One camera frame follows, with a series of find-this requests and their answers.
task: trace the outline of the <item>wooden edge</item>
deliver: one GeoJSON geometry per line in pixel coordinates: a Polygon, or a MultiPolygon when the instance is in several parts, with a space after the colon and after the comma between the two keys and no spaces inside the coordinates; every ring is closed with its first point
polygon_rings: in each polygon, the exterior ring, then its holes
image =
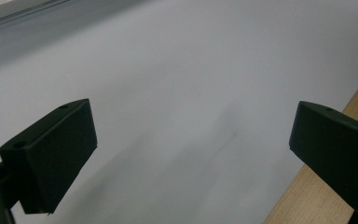
{"type": "MultiPolygon", "coordinates": [[[[358,120],[358,91],[343,113],[358,120]]],[[[304,165],[264,224],[344,224],[352,213],[353,209],[304,165]]]]}

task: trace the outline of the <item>white table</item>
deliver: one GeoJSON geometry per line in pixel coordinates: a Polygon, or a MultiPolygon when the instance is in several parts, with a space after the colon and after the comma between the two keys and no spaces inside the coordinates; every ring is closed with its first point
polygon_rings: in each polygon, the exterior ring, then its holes
{"type": "Polygon", "coordinates": [[[302,163],[299,100],[358,89],[358,2],[73,0],[0,27],[0,146],[90,98],[99,147],[54,215],[261,223],[302,163]]]}

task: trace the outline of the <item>white backdrop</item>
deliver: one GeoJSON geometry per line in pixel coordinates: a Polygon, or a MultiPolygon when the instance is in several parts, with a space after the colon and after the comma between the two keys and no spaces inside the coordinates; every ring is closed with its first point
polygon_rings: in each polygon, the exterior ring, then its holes
{"type": "Polygon", "coordinates": [[[358,88],[358,1],[73,0],[0,26],[0,146],[90,98],[99,147],[24,223],[261,223],[299,100],[358,88]]]}

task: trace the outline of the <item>white surface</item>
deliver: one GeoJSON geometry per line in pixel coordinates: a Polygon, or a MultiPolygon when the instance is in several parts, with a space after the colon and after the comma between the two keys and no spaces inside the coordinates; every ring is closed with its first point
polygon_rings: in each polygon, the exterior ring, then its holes
{"type": "Polygon", "coordinates": [[[0,19],[46,2],[48,2],[48,0],[0,0],[0,19]]]}
{"type": "Polygon", "coordinates": [[[90,98],[99,147],[54,215],[261,223],[301,162],[299,100],[358,88],[358,1],[78,0],[0,27],[0,146],[90,98]]]}

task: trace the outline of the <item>screw hole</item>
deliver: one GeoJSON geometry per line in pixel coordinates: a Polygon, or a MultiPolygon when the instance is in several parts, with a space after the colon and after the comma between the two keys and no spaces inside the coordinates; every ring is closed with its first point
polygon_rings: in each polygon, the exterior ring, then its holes
{"type": "Polygon", "coordinates": [[[20,147],[23,147],[27,144],[27,142],[25,141],[22,141],[22,142],[18,142],[16,144],[13,145],[14,148],[20,148],[20,147]]]}

